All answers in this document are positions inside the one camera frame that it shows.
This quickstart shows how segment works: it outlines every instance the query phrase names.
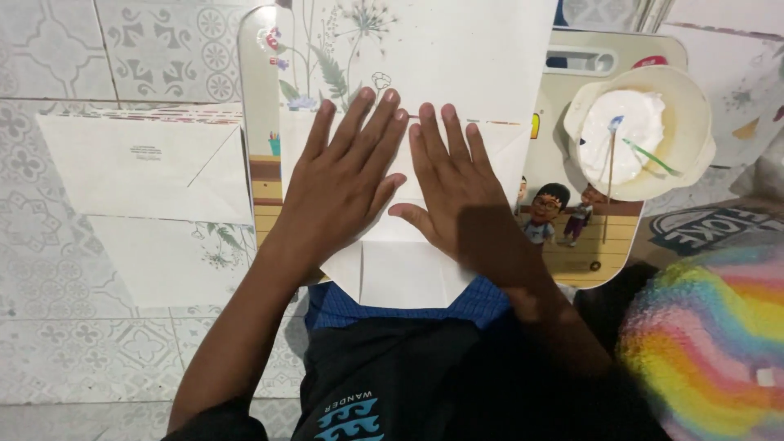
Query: paper envelope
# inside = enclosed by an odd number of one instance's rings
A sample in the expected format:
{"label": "paper envelope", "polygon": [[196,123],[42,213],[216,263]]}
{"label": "paper envelope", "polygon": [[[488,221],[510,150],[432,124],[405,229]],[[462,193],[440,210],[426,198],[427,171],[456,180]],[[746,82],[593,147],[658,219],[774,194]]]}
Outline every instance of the paper envelope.
{"label": "paper envelope", "polygon": [[252,224],[239,125],[39,115],[74,209]]}
{"label": "paper envelope", "polygon": [[[342,115],[336,115],[332,134],[341,118]],[[294,165],[302,155],[313,120],[313,113],[281,112],[284,201]],[[531,126],[478,125],[511,210],[517,201]],[[443,126],[440,129],[446,139]],[[408,136],[401,142],[389,173],[403,173],[408,177],[390,204],[410,202],[425,206],[413,171]],[[326,261],[321,270],[359,304],[404,309],[446,308],[475,276],[429,244],[408,222],[389,216],[387,207],[373,226]]]}

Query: cartoon character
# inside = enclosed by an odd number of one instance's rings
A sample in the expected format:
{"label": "cartoon character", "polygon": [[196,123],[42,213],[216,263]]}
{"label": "cartoon character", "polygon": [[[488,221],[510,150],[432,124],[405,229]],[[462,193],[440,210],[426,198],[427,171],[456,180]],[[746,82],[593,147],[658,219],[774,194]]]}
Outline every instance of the cartoon character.
{"label": "cartoon character", "polygon": [[580,237],[583,228],[588,225],[591,214],[593,214],[593,204],[600,203],[603,200],[604,195],[594,188],[593,185],[588,184],[588,187],[580,195],[580,204],[577,205],[575,212],[566,222],[564,238],[558,242],[567,243],[570,247],[577,246],[577,239]]}
{"label": "cartoon character", "polygon": [[544,242],[555,242],[555,227],[551,223],[569,204],[571,193],[563,184],[550,183],[539,189],[531,204],[531,220],[525,223],[523,232],[531,242],[538,246],[539,252]]}
{"label": "cartoon character", "polygon": [[525,193],[526,187],[528,186],[528,181],[525,180],[525,176],[520,179],[520,190],[517,191],[517,206],[514,208],[514,219],[517,221],[517,224],[522,226],[523,224],[523,201],[525,200]]}

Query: lap desk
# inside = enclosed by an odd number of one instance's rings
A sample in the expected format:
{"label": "lap desk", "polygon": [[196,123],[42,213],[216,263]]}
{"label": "lap desk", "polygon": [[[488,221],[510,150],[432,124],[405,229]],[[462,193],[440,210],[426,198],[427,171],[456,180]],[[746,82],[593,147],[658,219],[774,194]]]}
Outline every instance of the lap desk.
{"label": "lap desk", "polygon": [[[326,15],[327,27],[331,16]],[[259,244],[273,227],[283,203],[279,111],[285,105],[290,107],[294,101],[292,97],[297,89],[292,91],[293,87],[307,87],[281,80],[287,78],[280,75],[284,74],[281,63],[286,69],[291,69],[290,58],[300,55],[291,50],[281,51],[284,45],[276,39],[277,26],[275,14],[265,13],[265,8],[257,9],[243,22],[239,37],[249,174]],[[525,191],[520,194],[518,207],[520,222],[523,223],[539,188],[551,182],[563,184],[570,191],[570,202],[568,208],[553,221],[557,239],[561,239],[573,207],[579,204],[580,194],[587,185],[568,158],[568,136],[561,127],[563,115],[578,89],[589,82],[608,81],[635,65],[666,62],[685,70],[686,52],[677,40],[669,37],[556,29],[550,37],[548,57],[550,67],[545,68],[536,99],[531,141],[524,176],[521,177],[521,182],[526,185]],[[306,59],[301,58],[300,70]],[[368,76],[368,82],[372,84],[364,85],[381,90],[391,80],[390,75],[381,72]],[[249,84],[247,78],[256,80]],[[333,100],[340,108],[339,100]],[[314,106],[314,103],[299,104]],[[611,279],[626,263],[642,207],[642,202],[595,206],[590,223],[583,228],[574,247],[566,243],[545,243],[544,260],[556,281],[589,288]],[[607,240],[603,242],[601,234],[605,216],[609,216],[609,228]]]}

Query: rainbow pattern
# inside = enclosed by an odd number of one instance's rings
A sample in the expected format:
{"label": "rainbow pattern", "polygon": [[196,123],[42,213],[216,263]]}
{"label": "rainbow pattern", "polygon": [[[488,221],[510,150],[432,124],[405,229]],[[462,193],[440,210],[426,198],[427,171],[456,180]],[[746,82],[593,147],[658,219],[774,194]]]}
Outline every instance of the rainbow pattern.
{"label": "rainbow pattern", "polygon": [[630,306],[618,356],[676,441],[783,440],[784,246],[669,266]]}

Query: right hand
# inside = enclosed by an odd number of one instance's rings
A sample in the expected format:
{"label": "right hand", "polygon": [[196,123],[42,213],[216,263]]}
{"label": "right hand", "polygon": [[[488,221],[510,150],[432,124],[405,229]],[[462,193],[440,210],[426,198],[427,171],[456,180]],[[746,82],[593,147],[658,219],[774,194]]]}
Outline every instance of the right hand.
{"label": "right hand", "polygon": [[419,108],[421,125],[413,124],[408,134],[427,210],[399,203],[389,214],[402,217],[436,248],[497,286],[519,286],[522,268],[539,262],[543,270],[544,263],[517,226],[477,125],[466,127],[466,146],[455,107],[446,104],[441,116],[448,152],[430,103]]}

